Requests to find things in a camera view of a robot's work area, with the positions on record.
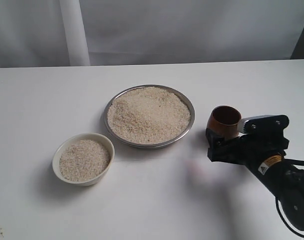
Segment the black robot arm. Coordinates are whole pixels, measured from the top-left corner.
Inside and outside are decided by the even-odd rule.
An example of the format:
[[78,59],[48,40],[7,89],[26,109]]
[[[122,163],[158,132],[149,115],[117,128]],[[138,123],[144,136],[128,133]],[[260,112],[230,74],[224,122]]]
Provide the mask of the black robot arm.
[[290,120],[286,115],[262,115],[240,121],[242,136],[225,140],[206,129],[208,158],[245,166],[275,197],[287,217],[283,222],[304,231],[304,161],[285,158],[289,140],[284,129]]

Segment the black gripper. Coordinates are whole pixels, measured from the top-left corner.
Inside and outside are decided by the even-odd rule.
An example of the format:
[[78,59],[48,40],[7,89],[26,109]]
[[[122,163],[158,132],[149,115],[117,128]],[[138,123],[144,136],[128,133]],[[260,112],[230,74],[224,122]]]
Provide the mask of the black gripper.
[[211,162],[233,163],[251,168],[264,165],[270,168],[283,160],[289,140],[281,133],[268,134],[283,132],[289,123],[290,119],[283,114],[243,118],[239,121],[237,130],[245,135],[232,139],[225,139],[206,128],[209,144],[207,157]]

